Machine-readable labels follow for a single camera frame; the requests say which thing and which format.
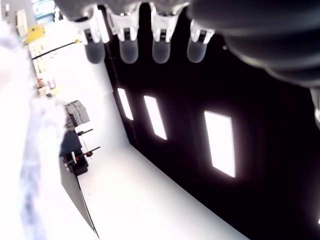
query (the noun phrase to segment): black wall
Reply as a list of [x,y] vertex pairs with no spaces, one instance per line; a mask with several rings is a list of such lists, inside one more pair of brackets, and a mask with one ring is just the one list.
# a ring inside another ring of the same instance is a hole
[[[320,131],[309,91],[241,62],[223,50],[220,35],[193,64],[186,54],[189,36],[184,11],[169,61],[156,64],[150,9],[143,4],[137,62],[121,61],[116,36],[106,46],[130,143],[248,238],[320,238]],[[125,117],[117,88],[125,89],[134,121]],[[144,95],[156,97],[168,140],[154,135]],[[210,164],[205,110],[232,118],[236,178]]]

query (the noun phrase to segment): window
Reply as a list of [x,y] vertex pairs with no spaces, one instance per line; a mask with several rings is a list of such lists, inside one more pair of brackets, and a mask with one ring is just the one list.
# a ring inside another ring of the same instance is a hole
[[120,100],[121,100],[121,104],[122,104],[125,116],[128,119],[133,120],[134,118],[133,118],[131,110],[130,110],[130,106],[129,106],[129,102],[128,102],[125,90],[122,88],[118,88],[118,93],[120,96]]
[[151,124],[155,135],[167,140],[167,135],[164,128],[164,124],[161,119],[157,100],[151,96],[144,96],[144,101],[150,116]]
[[236,176],[231,118],[204,112],[212,165],[231,177]]

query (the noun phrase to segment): white finger mount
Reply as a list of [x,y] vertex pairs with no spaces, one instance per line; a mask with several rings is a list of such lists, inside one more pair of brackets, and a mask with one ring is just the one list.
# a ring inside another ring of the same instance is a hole
[[92,16],[83,17],[78,21],[73,21],[73,25],[77,28],[80,41],[86,46],[88,43],[99,43],[100,42],[100,31],[97,21],[97,6],[92,9]]
[[151,8],[151,30],[154,41],[160,42],[160,40],[165,40],[166,43],[169,43],[176,29],[179,15],[186,4],[176,6],[176,10],[171,12],[160,11],[153,2],[149,4]]
[[214,29],[204,28],[200,26],[195,20],[191,21],[190,24],[190,37],[192,42],[201,42],[208,44],[211,37],[215,34]]
[[135,8],[122,12],[119,15],[106,8],[106,16],[113,35],[117,35],[120,42],[125,40],[135,41],[139,29],[139,9],[141,2]]

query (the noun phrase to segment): blurred white fabric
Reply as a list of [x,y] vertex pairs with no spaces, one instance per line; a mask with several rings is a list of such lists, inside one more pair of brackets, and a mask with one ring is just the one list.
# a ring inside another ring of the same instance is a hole
[[64,108],[35,85],[27,51],[0,23],[0,239],[47,239],[46,199],[59,197]]

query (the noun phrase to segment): white cloth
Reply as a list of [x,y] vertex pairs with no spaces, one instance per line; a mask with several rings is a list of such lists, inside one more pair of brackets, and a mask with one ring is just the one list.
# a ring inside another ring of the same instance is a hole
[[43,199],[61,184],[64,108],[37,97],[36,82],[27,51],[0,23],[0,239],[47,239]]

